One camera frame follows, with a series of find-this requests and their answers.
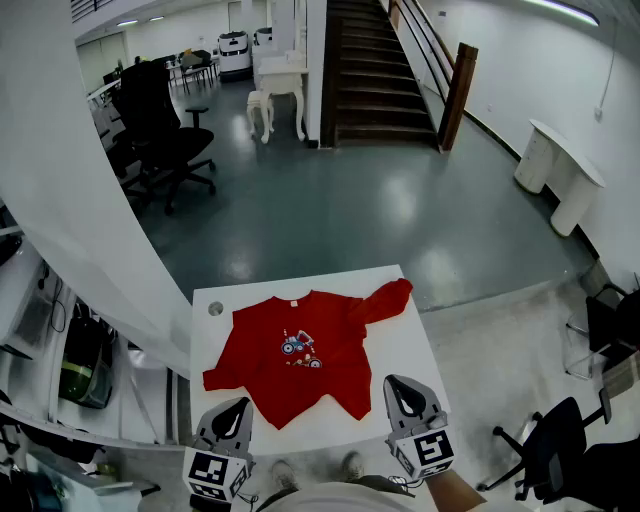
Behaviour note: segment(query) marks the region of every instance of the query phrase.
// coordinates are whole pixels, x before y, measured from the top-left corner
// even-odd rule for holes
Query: white console table
[[[304,96],[302,94],[302,75],[309,70],[295,62],[288,62],[286,57],[272,57],[262,60],[258,74],[260,75],[260,111],[264,124],[263,144],[269,142],[269,97],[272,94],[290,94],[296,97],[296,130],[298,139],[304,140],[302,132],[302,112]]]
[[[563,190],[552,187],[560,205],[551,216],[551,227],[561,236],[569,236],[605,182],[594,165],[562,135],[530,119],[533,134],[516,169],[516,181],[528,192],[539,194],[552,180],[552,173],[563,174]]]

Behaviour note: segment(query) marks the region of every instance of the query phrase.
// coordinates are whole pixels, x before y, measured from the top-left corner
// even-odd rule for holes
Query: stair step
[[[393,62],[407,62],[407,57],[402,50],[392,50],[389,48],[342,45],[340,48],[340,55],[346,58],[351,57],[356,59],[379,59]]]
[[[335,10],[346,10],[346,11],[354,11],[354,12],[371,12],[374,14],[381,14],[382,16],[387,16],[388,14],[384,11],[382,6],[375,4],[347,4],[347,3],[336,3],[329,2],[329,9]]]
[[[413,96],[422,99],[422,96],[413,91],[398,91],[396,89],[381,89],[378,87],[340,87],[340,92],[353,92],[353,93],[369,93],[369,94],[389,94],[398,96]]]
[[[395,31],[391,26],[391,22],[389,21],[380,23],[379,21],[367,21],[367,20],[356,20],[353,18],[343,18],[342,26],[344,28],[369,30],[369,31],[374,31],[375,33],[389,34],[393,36],[396,35]]]
[[[398,114],[414,114],[414,115],[423,115],[426,116],[426,110],[421,110],[419,108],[406,108],[406,107],[396,107],[390,105],[361,105],[358,103],[339,103],[338,110],[343,111],[377,111],[377,112],[395,112]]]
[[[340,83],[345,87],[372,87],[420,92],[413,76],[404,76],[386,71],[344,70],[340,72]]]
[[[351,45],[351,44],[343,44],[343,50],[358,50],[365,52],[376,52],[376,53],[388,53],[390,55],[402,55],[404,56],[404,52],[402,50],[393,50],[391,48],[375,48],[373,46],[359,46],[359,45]]]
[[[370,48],[380,48],[389,50],[402,50],[400,42],[394,39],[377,37],[370,38],[366,36],[348,36],[344,32],[342,33],[342,45],[345,46],[368,46]]]
[[[357,4],[357,5],[382,5],[378,0],[329,0],[329,5],[344,5],[344,4]]]
[[[340,57],[342,67],[354,71],[382,71],[413,77],[411,67],[404,62],[389,61],[380,58]]]
[[[367,41],[380,41],[384,43],[395,43],[400,44],[395,37],[380,37],[380,36],[370,36],[367,34],[359,34],[358,32],[352,32],[353,28],[347,27],[347,31],[342,31],[342,37],[351,37],[353,39],[366,39]]]
[[[395,105],[372,105],[359,103],[339,103],[338,124],[341,125],[396,125],[433,130],[429,114],[418,108]]]
[[[424,108],[424,100],[416,92],[378,87],[340,87],[338,102]]]
[[[342,11],[340,9],[333,9],[331,7],[329,7],[328,11],[330,15],[338,16],[339,18],[343,19],[367,21],[369,23],[389,23],[389,18],[384,13],[378,15],[362,11]]]
[[[345,76],[389,78],[394,80],[406,80],[408,82],[415,82],[413,77],[403,76],[403,75],[394,75],[392,73],[384,73],[382,71],[358,71],[358,70],[349,69],[347,71],[341,71],[340,74]]]
[[[356,140],[388,140],[424,142],[437,147],[438,136],[435,131],[427,128],[416,128],[398,125],[342,125],[336,127],[338,141],[344,139]]]
[[[353,1],[333,1],[328,2],[329,9],[352,9],[354,11],[382,11],[385,12],[380,2],[353,2]]]

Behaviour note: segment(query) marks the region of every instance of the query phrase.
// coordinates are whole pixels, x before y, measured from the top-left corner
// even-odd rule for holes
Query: white curved wall
[[[0,59],[11,63],[0,67],[0,197],[83,300],[188,376],[191,308],[100,143],[84,99],[68,0],[5,0],[0,33]],[[16,48],[30,58],[16,58]]]

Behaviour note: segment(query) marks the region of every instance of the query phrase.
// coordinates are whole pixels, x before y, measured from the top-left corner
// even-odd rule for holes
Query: white table
[[[196,290],[191,334],[193,428],[197,428],[202,415],[212,407],[231,398],[249,396],[244,388],[205,391],[202,384],[202,372],[215,367],[231,332],[232,311],[257,304],[274,295],[282,299],[297,299],[312,289],[368,297],[383,284],[400,277],[403,277],[400,266],[393,265],[340,274]],[[219,316],[211,316],[208,312],[209,305],[215,301],[222,303],[224,308]],[[444,410],[451,410],[413,298],[409,299],[402,314],[368,325],[367,332],[364,347],[372,372],[371,411],[358,421],[334,398],[325,395],[282,430],[277,430],[254,407],[251,453],[272,455],[300,452],[387,436],[391,432],[391,426],[387,418],[382,384],[385,377],[392,373],[411,377],[431,387]]]
[[[302,94],[302,75],[309,70],[296,63],[290,63],[286,57],[270,57],[262,60],[258,74],[260,75],[260,111],[264,125],[262,143],[269,142],[269,97],[272,94],[290,94],[296,97],[296,131],[298,139],[304,140],[302,131],[302,112],[304,111],[304,96]]]
[[[528,192],[539,194],[544,185],[552,186],[560,205],[551,216],[551,226],[561,236],[569,236],[605,182],[594,165],[562,135],[530,119],[533,133],[515,173],[516,181]]]

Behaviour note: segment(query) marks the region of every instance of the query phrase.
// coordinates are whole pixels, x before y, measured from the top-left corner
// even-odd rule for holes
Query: ceiling light
[[[557,0],[525,0],[531,4],[542,5],[543,7],[548,7],[549,9],[553,9],[554,11],[562,12],[564,14],[568,14],[569,16],[576,18],[578,20],[584,21],[589,25],[599,26],[600,20],[596,18],[589,11],[585,11],[580,9],[579,7],[574,7],[573,5],[565,4],[564,2],[559,2]]]

